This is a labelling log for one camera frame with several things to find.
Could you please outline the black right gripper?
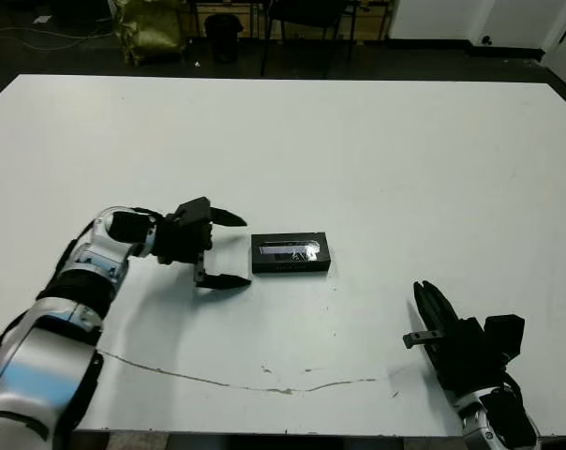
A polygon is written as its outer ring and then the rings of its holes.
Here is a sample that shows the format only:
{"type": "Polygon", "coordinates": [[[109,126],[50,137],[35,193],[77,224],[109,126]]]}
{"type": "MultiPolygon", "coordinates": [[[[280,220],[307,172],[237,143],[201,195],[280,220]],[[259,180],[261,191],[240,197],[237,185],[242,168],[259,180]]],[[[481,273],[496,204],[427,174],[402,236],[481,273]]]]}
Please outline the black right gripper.
{"type": "Polygon", "coordinates": [[[472,393],[500,386],[504,368],[474,318],[458,319],[441,290],[428,281],[413,283],[414,299],[427,330],[407,333],[407,349],[423,345],[443,390],[472,393]]]}

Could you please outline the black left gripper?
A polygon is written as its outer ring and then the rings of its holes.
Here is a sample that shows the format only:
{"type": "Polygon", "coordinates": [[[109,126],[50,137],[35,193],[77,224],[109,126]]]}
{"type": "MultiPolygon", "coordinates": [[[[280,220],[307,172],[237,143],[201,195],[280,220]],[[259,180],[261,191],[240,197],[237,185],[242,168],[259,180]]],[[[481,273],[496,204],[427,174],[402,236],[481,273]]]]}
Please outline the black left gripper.
{"type": "MultiPolygon", "coordinates": [[[[246,222],[234,213],[210,209],[211,221],[225,227],[245,227],[246,222]]],[[[184,222],[181,218],[164,217],[156,224],[156,236],[151,253],[161,264],[187,263],[194,265],[194,280],[198,288],[238,289],[251,284],[249,279],[228,275],[207,275],[204,252],[212,248],[212,224],[201,218],[184,222]]]]}

